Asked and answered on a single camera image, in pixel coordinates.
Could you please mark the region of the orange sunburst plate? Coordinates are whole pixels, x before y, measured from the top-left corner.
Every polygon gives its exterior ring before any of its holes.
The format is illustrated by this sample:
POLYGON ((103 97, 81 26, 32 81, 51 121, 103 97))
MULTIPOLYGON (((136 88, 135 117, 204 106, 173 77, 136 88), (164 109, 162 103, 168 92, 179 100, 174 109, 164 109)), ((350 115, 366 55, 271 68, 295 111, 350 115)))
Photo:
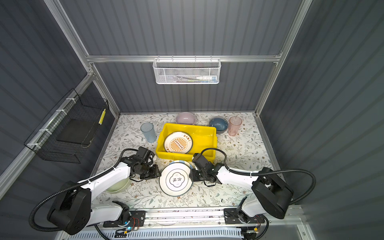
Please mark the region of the orange sunburst plate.
POLYGON ((185 132, 174 132, 164 141, 164 148, 168 153, 187 154, 193 147, 192 137, 185 132))

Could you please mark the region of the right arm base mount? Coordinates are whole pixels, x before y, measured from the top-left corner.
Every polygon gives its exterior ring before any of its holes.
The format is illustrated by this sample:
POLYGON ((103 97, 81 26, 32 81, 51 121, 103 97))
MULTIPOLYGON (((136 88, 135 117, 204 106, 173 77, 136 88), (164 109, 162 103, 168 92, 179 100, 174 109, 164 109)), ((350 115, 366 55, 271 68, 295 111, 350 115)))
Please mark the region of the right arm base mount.
POLYGON ((227 225, 235 224, 264 224, 266 221, 261 215, 249 217, 242 211, 238 211, 237 208, 225 208, 223 209, 225 223, 227 225))

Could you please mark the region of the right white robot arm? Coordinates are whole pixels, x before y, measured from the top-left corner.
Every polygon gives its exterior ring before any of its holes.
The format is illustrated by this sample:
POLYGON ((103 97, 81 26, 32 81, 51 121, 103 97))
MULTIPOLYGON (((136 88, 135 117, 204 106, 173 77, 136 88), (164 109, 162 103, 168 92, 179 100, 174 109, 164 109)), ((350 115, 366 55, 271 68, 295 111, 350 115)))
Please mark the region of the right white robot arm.
POLYGON ((210 183, 209 187, 217 184, 234 185, 252 191, 244 197, 236 209, 237 218, 242 223, 248 223, 251 218, 265 213, 276 219, 284 219, 294 191, 289 185, 269 168, 263 168, 260 173, 266 176, 240 175, 230 172, 224 164, 213 165, 202 154, 194 154, 193 164, 196 169, 190 177, 194 181, 210 183))

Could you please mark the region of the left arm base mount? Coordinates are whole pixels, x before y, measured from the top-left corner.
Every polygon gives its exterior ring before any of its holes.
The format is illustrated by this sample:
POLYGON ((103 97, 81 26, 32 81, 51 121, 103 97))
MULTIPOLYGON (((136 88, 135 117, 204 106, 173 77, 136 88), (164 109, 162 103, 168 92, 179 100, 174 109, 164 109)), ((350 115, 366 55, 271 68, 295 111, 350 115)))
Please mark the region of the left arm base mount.
POLYGON ((103 223, 104 228, 139 228, 144 225, 146 211, 124 212, 116 221, 107 221, 103 223))

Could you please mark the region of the white plate black emblem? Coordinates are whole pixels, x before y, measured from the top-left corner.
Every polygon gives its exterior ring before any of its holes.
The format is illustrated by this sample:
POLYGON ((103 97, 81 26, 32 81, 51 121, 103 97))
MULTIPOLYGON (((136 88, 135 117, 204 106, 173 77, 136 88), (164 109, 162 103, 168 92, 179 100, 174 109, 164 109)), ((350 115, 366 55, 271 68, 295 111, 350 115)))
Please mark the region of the white plate black emblem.
POLYGON ((179 197, 188 192, 193 180, 190 178, 191 167, 184 162, 172 162, 161 172, 159 184, 161 190, 168 196, 179 197))

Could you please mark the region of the blue white striped plate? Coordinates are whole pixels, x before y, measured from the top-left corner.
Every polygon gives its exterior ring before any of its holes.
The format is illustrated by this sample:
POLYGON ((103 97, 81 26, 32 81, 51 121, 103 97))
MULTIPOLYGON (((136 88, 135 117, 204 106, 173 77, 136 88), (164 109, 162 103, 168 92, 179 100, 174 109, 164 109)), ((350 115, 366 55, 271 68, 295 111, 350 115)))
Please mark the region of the blue white striped plate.
POLYGON ((191 170, 196 168, 195 165, 194 165, 192 162, 183 161, 183 160, 175 160, 175 161, 172 161, 172 162, 169 163, 169 165, 171 165, 171 164, 175 164, 175 163, 181 163, 181 164, 184 164, 184 165, 188 166, 191 170))

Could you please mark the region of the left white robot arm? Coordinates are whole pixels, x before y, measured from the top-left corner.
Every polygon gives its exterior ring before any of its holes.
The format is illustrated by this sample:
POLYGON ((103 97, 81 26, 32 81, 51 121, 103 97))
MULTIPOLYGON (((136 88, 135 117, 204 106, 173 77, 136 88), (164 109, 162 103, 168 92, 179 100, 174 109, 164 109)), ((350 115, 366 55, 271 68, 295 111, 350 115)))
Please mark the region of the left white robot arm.
POLYGON ((64 184, 64 192, 55 197, 47 215, 48 221, 69 235, 103 222, 113 222, 122 228, 135 225, 130 208, 122 202, 92 206, 97 196, 123 180, 139 177, 142 181, 160 176, 159 168, 154 164, 154 152, 143 147, 128 157, 125 152, 123 150, 118 162, 106 171, 78 183, 64 184))

